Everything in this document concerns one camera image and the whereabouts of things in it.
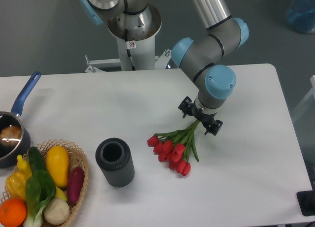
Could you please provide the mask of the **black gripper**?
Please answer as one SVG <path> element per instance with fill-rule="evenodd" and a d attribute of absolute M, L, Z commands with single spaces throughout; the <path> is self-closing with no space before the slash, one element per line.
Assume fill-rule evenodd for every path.
<path fill-rule="evenodd" d="M 198 119 L 205 128 L 205 135 L 212 134 L 216 136 L 223 125 L 222 121 L 214 118 L 217 113 L 216 109 L 197 108 L 188 96 L 183 99 L 178 109 L 181 110 L 183 114 L 182 118 L 194 116 Z"/>

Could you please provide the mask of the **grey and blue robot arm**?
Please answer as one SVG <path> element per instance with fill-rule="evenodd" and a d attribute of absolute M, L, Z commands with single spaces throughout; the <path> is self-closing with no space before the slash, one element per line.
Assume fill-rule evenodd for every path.
<path fill-rule="evenodd" d="M 116 38 L 123 71 L 154 69 L 161 15 L 149 0 L 79 2 L 94 24 L 106 23 Z M 192 2 L 207 34 L 198 42 L 183 38 L 171 50 L 171 60 L 199 90 L 195 100 L 185 98 L 179 109 L 201 122 L 207 133 L 216 135 L 222 122 L 215 115 L 236 84 L 234 71 L 217 62 L 248 39 L 249 29 L 242 19 L 231 16 L 224 0 Z"/>

